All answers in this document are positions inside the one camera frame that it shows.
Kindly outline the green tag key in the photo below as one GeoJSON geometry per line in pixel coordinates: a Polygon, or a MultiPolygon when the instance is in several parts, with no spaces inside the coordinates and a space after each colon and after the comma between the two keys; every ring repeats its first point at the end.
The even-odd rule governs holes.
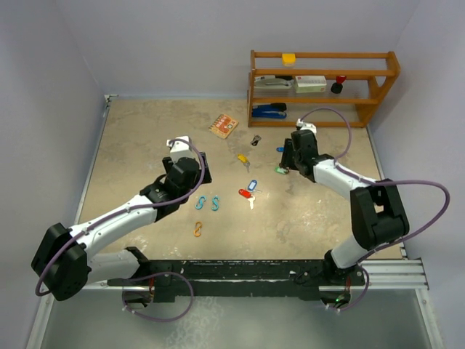
{"type": "Polygon", "coordinates": [[[286,169],[286,168],[282,168],[282,167],[276,167],[275,168],[275,171],[279,174],[282,174],[282,175],[286,175],[289,173],[289,170],[286,169]]]}

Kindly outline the teal carabiner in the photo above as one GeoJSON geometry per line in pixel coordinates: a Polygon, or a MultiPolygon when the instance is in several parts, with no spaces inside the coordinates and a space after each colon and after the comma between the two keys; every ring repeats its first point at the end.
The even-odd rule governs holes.
{"type": "Polygon", "coordinates": [[[212,199],[211,210],[216,212],[218,209],[219,209],[219,197],[214,196],[213,199],[212,199]]]}
{"type": "Polygon", "coordinates": [[[205,202],[206,202],[206,197],[205,197],[205,196],[200,196],[200,197],[198,198],[198,201],[197,201],[196,204],[195,204],[195,208],[196,208],[197,210],[202,209],[203,206],[204,206],[204,204],[205,204],[205,202]]]}

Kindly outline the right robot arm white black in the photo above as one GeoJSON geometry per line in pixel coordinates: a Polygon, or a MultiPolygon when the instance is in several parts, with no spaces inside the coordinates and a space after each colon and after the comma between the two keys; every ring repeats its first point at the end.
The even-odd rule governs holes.
{"type": "Polygon", "coordinates": [[[280,166],[298,171],[313,183],[324,185],[350,204],[352,235],[326,252],[323,276],[340,284],[369,252],[406,236],[410,230],[397,186],[363,177],[326,153],[320,153],[315,133],[298,127],[285,139],[280,166]]]}

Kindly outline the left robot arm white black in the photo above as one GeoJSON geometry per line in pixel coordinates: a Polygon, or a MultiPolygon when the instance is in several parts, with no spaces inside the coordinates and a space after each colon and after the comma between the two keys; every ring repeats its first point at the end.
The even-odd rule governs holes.
{"type": "Polygon", "coordinates": [[[101,250],[134,230],[176,212],[202,184],[212,181],[206,154],[198,159],[163,158],[165,174],[120,207],[85,223],[50,226],[32,259],[35,293],[63,301],[97,280],[101,250]]]}

